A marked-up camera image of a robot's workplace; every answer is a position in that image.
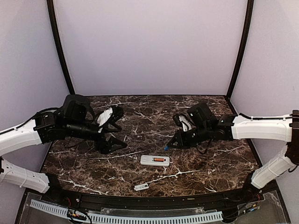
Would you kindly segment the white battery compartment cover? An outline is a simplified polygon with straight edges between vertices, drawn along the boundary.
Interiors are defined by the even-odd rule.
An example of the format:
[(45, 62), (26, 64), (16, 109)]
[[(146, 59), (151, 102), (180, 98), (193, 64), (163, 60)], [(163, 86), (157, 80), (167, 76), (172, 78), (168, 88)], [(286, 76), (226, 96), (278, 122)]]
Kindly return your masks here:
[(148, 189), (148, 188), (149, 188), (149, 185), (147, 183), (134, 186), (135, 191), (140, 191), (140, 190), (144, 190), (144, 189)]

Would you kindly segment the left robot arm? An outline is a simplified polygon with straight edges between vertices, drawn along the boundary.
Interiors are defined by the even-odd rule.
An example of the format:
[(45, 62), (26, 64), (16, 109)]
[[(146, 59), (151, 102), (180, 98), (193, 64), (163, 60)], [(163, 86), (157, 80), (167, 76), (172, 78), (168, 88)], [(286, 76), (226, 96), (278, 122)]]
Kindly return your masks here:
[[(67, 137), (94, 141), (101, 154), (109, 154), (127, 147), (125, 142), (105, 136), (106, 133), (122, 130), (116, 122), (123, 114), (124, 110), (115, 105), (95, 114), (89, 98), (78, 94), (67, 95), (61, 107), (41, 110), (24, 123), (2, 131), (0, 155)], [(66, 193), (60, 189), (56, 175), (27, 170), (4, 158), (0, 159), (0, 180), (43, 194), (47, 192), (55, 203), (66, 200)]]

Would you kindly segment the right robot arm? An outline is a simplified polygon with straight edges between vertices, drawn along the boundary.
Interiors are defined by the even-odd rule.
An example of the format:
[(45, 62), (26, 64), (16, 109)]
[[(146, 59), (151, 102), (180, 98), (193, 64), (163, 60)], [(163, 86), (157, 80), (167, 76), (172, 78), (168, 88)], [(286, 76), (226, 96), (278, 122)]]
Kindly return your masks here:
[(173, 116), (179, 130), (168, 142), (168, 148), (189, 149), (212, 140), (267, 139), (286, 143), (280, 153), (249, 174), (243, 189), (238, 193), (238, 198), (244, 203), (256, 196), (256, 190), (299, 165), (297, 110), (274, 117), (253, 117), (240, 113), (217, 118), (206, 103), (199, 103), (189, 108), (187, 114)]

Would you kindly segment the white remote control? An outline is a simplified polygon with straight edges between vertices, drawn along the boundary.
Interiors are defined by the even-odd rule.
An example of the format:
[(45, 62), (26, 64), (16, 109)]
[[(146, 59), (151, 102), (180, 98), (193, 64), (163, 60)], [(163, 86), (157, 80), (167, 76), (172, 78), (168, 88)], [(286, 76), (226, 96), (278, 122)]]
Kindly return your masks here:
[(142, 155), (140, 164), (145, 166), (168, 167), (170, 158), (168, 156)]

